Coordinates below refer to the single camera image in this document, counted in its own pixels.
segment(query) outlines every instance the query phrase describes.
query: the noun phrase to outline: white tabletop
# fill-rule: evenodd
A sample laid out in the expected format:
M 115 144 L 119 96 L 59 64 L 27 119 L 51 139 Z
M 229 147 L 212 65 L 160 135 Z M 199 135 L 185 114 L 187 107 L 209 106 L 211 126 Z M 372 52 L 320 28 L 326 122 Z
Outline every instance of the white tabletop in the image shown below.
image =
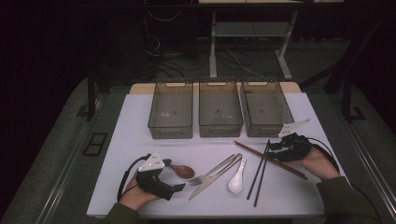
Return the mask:
M 330 146 L 306 94 L 285 93 L 295 121 L 311 119 L 297 134 L 317 138 Z M 139 211 L 142 218 L 191 217 L 301 217 L 323 215 L 323 205 L 316 183 L 319 179 L 301 167 L 308 180 L 293 175 L 271 163 L 267 164 L 257 207 L 253 206 L 256 188 L 247 200 L 248 190 L 256 173 L 260 158 L 233 143 L 234 140 L 263 152 L 268 138 L 247 137 L 245 126 L 237 138 L 201 138 L 198 127 L 198 94 L 194 94 L 193 138 L 183 140 L 153 140 L 148 120 L 152 94 L 129 94 L 120 112 L 106 158 L 99 174 L 88 216 L 104 217 L 116 202 L 117 191 L 125 170 L 137 158 L 159 151 L 163 159 L 176 165 L 189 165 L 196 175 L 203 175 L 232 154 L 242 153 L 247 158 L 244 170 L 244 188 L 233 194 L 227 189 L 238 164 L 222 175 L 201 194 L 189 201 L 196 187 L 186 185 L 170 201 L 159 200 Z M 160 174 L 162 182 L 171 186 L 186 180 L 165 167 Z

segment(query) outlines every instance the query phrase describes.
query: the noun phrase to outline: sleeve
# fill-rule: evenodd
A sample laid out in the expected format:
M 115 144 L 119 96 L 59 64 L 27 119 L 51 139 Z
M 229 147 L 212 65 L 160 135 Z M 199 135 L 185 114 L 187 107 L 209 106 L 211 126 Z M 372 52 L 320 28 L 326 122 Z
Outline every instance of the sleeve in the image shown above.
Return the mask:
M 135 224 L 139 214 L 131 208 L 115 203 L 107 216 L 99 220 L 98 224 Z
M 317 184 L 329 224 L 379 223 L 373 206 L 350 187 L 344 176 Z

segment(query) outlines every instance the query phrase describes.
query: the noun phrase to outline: spoon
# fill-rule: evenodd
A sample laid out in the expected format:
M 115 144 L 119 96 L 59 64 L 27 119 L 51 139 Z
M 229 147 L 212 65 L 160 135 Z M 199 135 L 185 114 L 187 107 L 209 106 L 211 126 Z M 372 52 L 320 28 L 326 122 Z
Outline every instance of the spoon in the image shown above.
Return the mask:
M 242 181 L 242 172 L 244 171 L 245 163 L 247 162 L 246 158 L 242 158 L 241 164 L 239 165 L 238 171 L 233 176 L 233 178 L 228 182 L 228 189 L 232 193 L 239 193 L 244 187 L 244 182 Z
M 191 169 L 190 166 L 185 166 L 185 165 L 169 165 L 178 176 L 181 178 L 189 179 L 192 178 L 195 175 L 194 170 Z

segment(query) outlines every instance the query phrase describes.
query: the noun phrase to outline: utensil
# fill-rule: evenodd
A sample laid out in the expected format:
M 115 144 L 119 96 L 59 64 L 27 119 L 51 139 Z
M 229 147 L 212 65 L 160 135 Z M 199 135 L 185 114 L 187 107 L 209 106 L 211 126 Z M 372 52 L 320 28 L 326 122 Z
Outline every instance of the utensil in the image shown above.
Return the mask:
M 189 201 L 193 199 L 195 196 L 197 196 L 199 193 L 201 193 L 204 189 L 206 189 L 210 184 L 212 184 L 216 179 L 219 178 L 222 174 L 224 174 L 226 171 L 228 171 L 231 167 L 233 167 L 237 162 L 239 162 L 242 158 L 242 155 L 238 153 L 233 160 L 222 170 L 220 170 L 217 174 L 212 175 L 212 176 L 207 176 L 204 180 L 204 183 L 202 183 L 190 196 Z
M 265 150 L 264 150 L 264 153 L 266 153 L 266 152 L 268 152 L 269 151 L 269 141 L 270 140 L 268 140 L 268 144 L 267 144 L 267 147 L 265 148 Z M 267 165 L 267 160 L 265 160 L 265 162 L 264 162 L 264 165 L 262 166 L 262 177 L 260 178 L 260 182 L 259 182 L 259 187 L 257 188 L 257 193 L 256 193 L 256 199 L 254 200 L 254 206 L 256 207 L 257 206 L 257 201 L 259 200 L 259 195 L 260 195 L 260 190 L 262 189 L 262 179 L 264 178 L 264 172 L 265 172 L 265 166 Z
M 190 185 L 194 186 L 194 185 L 200 185 L 204 182 L 205 178 L 207 176 L 209 176 L 210 174 L 212 174 L 213 172 L 215 172 L 216 170 L 218 170 L 221 166 L 227 164 L 228 162 L 230 162 L 233 158 L 235 157 L 235 155 L 231 155 L 229 158 L 225 159 L 224 161 L 222 161 L 219 165 L 217 165 L 215 168 L 213 168 L 212 170 L 210 170 L 209 172 L 207 172 L 206 175 L 200 175 L 195 177 L 194 179 L 189 180 L 188 182 L 190 183 Z
M 190 166 L 170 164 L 169 167 L 181 178 L 190 179 L 195 175 L 194 170 L 192 170 Z
M 245 145 L 243 145 L 242 143 L 239 143 L 239 142 L 237 142 L 237 141 L 234 141 L 234 142 L 235 142 L 238 146 L 240 146 L 241 148 L 243 148 L 243 149 L 245 149 L 245 150 L 247 150 L 247 151 L 249 151 L 249 152 L 251 152 L 251 153 L 253 153 L 253 154 L 257 155 L 257 156 L 259 156 L 259 157 L 265 158 L 266 160 L 270 161 L 270 162 L 273 163 L 274 165 L 277 165 L 277 166 L 279 166 L 280 168 L 283 168 L 283 169 L 285 169 L 286 171 L 289 171 L 289 172 L 291 172 L 292 174 L 297 175 L 297 176 L 299 176 L 299 177 L 302 178 L 302 179 L 305 179 L 305 180 L 308 179 L 308 177 L 306 177 L 306 175 L 303 174 L 303 173 L 301 173 L 300 171 L 298 171 L 298 170 L 296 170 L 296 169 L 294 169 L 294 168 L 291 168 L 291 167 L 289 167 L 288 165 L 286 165 L 286 164 L 284 164 L 284 163 L 282 163 L 282 162 L 280 162 L 280 161 L 276 161 L 276 160 L 274 160 L 274 159 L 268 157 L 267 155 L 261 154 L 260 152 L 254 150 L 254 149 L 251 148 L 251 147 L 245 146 Z
M 267 150 L 267 148 L 269 148 L 269 145 L 270 145 L 270 140 L 268 139 L 267 145 L 265 146 L 264 153 L 265 153 L 265 151 Z M 260 168 L 262 167 L 262 162 L 263 162 L 263 161 L 264 161 L 264 158 L 262 157 L 262 159 L 260 160 L 259 167 L 257 167 L 257 172 L 256 172 L 256 174 L 254 175 L 253 182 L 251 183 L 250 190 L 249 190 L 248 195 L 247 195 L 247 199 L 248 199 L 248 200 L 250 199 L 251 191 L 253 191 L 254 184 L 256 183 L 257 175 L 259 175 L 259 171 L 260 171 Z
M 232 193 L 239 193 L 241 192 L 242 188 L 244 187 L 244 182 L 242 178 L 242 173 L 244 171 L 245 163 L 247 162 L 246 158 L 242 158 L 241 164 L 239 165 L 238 171 L 236 174 L 231 178 L 230 182 L 228 182 L 228 189 Z

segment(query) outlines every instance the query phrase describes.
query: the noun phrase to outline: gray mesh basket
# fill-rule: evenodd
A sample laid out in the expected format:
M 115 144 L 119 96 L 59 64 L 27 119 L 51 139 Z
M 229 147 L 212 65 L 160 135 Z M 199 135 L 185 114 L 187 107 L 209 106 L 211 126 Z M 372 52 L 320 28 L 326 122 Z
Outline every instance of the gray mesh basket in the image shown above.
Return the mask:
M 148 128 L 153 139 L 192 138 L 192 79 L 158 79 Z
M 294 122 L 280 84 L 268 77 L 245 77 L 240 88 L 249 137 L 277 137 L 283 124 Z
M 235 79 L 201 77 L 199 84 L 200 136 L 238 137 L 243 124 Z

